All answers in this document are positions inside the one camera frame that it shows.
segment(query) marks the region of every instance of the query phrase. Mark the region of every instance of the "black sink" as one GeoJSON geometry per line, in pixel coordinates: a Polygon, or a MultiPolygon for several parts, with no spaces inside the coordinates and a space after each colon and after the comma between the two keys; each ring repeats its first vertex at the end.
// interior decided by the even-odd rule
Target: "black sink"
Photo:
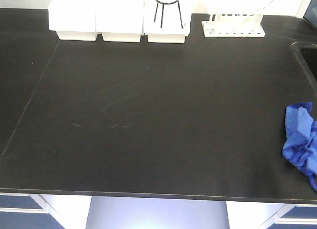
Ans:
{"type": "Polygon", "coordinates": [[[317,44],[295,42],[292,44],[292,49],[317,94],[317,44]]]}
{"type": "Polygon", "coordinates": [[[301,54],[303,55],[309,69],[311,69],[315,79],[317,79],[317,46],[302,48],[301,54]]]}

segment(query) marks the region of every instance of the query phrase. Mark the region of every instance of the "white storage bin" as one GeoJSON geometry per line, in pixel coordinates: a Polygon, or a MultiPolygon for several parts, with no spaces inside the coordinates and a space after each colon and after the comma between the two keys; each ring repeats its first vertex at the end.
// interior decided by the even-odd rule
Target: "white storage bin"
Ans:
{"type": "Polygon", "coordinates": [[[61,40],[95,41],[95,0],[53,0],[49,5],[49,28],[61,40]]]}
{"type": "Polygon", "coordinates": [[[143,34],[144,0],[98,0],[96,31],[104,41],[139,42],[143,34]]]}
{"type": "Polygon", "coordinates": [[[157,17],[154,22],[157,2],[146,0],[144,12],[144,33],[148,35],[148,42],[184,43],[190,33],[192,7],[188,0],[179,0],[183,28],[181,26],[178,4],[164,5],[161,26],[162,4],[158,5],[157,17]]]}

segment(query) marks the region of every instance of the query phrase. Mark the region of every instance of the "metal ring stand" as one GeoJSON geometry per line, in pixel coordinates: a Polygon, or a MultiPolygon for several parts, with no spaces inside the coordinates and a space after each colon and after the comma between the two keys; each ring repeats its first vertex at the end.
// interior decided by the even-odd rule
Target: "metal ring stand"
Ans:
{"type": "Polygon", "coordinates": [[[156,8],[156,10],[155,10],[154,22],[155,22],[155,20],[156,20],[156,18],[157,18],[159,3],[162,4],[162,17],[161,17],[161,19],[160,19],[160,27],[161,27],[161,28],[162,28],[162,25],[163,25],[164,5],[165,5],[165,4],[174,4],[174,3],[177,3],[177,4],[178,4],[179,19],[180,19],[180,22],[181,22],[181,27],[184,28],[184,27],[183,27],[182,14],[181,14],[181,12],[180,12],[179,0],[175,0],[175,1],[173,1],[173,2],[161,2],[161,1],[159,1],[159,0],[156,0],[156,2],[157,2],[157,8],[156,8]]]}

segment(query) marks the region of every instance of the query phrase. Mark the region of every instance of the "scratch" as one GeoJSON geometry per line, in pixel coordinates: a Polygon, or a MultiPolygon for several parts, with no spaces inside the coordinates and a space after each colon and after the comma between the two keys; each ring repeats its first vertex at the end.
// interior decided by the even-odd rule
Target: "scratch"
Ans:
{"type": "Polygon", "coordinates": [[[105,92],[105,91],[108,91],[108,90],[111,90],[111,89],[118,88],[118,87],[120,87],[120,86],[122,86],[122,85],[124,85],[124,84],[126,84],[126,83],[129,83],[129,82],[131,82],[131,80],[127,80],[127,81],[124,81],[124,82],[117,83],[117,84],[115,84],[115,85],[113,85],[113,86],[111,86],[111,87],[102,89],[101,91],[98,92],[98,94],[101,94],[101,93],[103,93],[103,92],[105,92]]]}
{"type": "Polygon", "coordinates": [[[138,90],[137,93],[128,95],[128,96],[122,98],[121,100],[119,100],[119,101],[117,101],[117,102],[115,102],[115,103],[111,103],[110,105],[109,105],[109,104],[106,105],[105,107],[103,107],[103,108],[101,109],[101,111],[104,112],[105,110],[107,110],[107,109],[109,109],[109,108],[111,108],[111,107],[113,107],[113,106],[115,106],[115,105],[117,105],[117,104],[123,103],[123,102],[126,101],[126,100],[129,100],[129,99],[132,99],[132,98],[137,97],[138,95],[141,95],[141,94],[143,93],[143,91],[142,91],[143,89],[145,89],[145,88],[141,88],[141,89],[138,90]]]}
{"type": "Polygon", "coordinates": [[[226,102],[225,102],[221,97],[218,97],[218,98],[222,101],[223,105],[224,105],[225,108],[228,110],[229,114],[234,117],[233,112],[232,112],[231,109],[227,106],[226,102]]]}
{"type": "Polygon", "coordinates": [[[124,126],[122,126],[122,128],[128,127],[128,126],[130,125],[130,124],[129,124],[128,111],[126,110],[125,113],[126,113],[126,116],[127,116],[127,123],[126,123],[124,126]]]}
{"type": "Polygon", "coordinates": [[[283,36],[277,36],[277,37],[284,38],[284,39],[289,39],[289,40],[294,40],[294,41],[296,41],[296,40],[297,40],[297,39],[290,38],[290,37],[283,37],[283,36]]]}
{"type": "Polygon", "coordinates": [[[114,129],[116,126],[118,126],[120,123],[117,123],[116,125],[113,125],[112,127],[111,127],[111,129],[114,129]]]}
{"type": "Polygon", "coordinates": [[[229,62],[225,62],[225,63],[212,64],[212,65],[210,66],[210,68],[227,66],[227,65],[231,65],[231,64],[238,63],[238,62],[239,62],[238,60],[233,60],[233,61],[229,61],[229,62]]]}
{"type": "Polygon", "coordinates": [[[152,110],[152,109],[157,109],[158,106],[161,106],[161,105],[163,105],[163,104],[159,104],[159,105],[155,105],[155,106],[150,107],[150,108],[143,109],[142,111],[137,112],[136,114],[133,114],[131,117],[135,117],[135,116],[138,116],[138,115],[140,115],[140,114],[146,113],[146,112],[148,112],[148,111],[150,111],[150,110],[152,110]]]}

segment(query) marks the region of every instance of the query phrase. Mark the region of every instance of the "black countertop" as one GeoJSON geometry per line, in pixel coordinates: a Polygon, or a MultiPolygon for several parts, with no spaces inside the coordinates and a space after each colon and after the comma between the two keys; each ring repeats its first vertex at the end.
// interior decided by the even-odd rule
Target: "black countertop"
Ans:
{"type": "Polygon", "coordinates": [[[181,45],[59,41],[44,10],[0,20],[0,191],[317,203],[281,155],[286,106],[317,103],[291,50],[317,43],[305,21],[204,38],[194,14],[181,45]]]}

